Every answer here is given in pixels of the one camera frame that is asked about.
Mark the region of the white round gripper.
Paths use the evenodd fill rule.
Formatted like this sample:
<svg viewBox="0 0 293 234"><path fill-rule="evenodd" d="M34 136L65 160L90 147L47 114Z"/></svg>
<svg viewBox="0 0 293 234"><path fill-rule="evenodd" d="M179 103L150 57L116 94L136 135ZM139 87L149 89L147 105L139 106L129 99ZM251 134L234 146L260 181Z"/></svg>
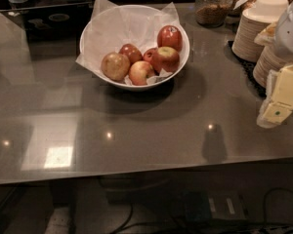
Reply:
<svg viewBox="0 0 293 234"><path fill-rule="evenodd" d="M274 44L275 53L293 61L293 2L278 20L263 29L254 39L261 46ZM267 78L266 99L263 101L257 125L273 128L281 125L293 113L293 63L280 70L271 70Z"/></svg>

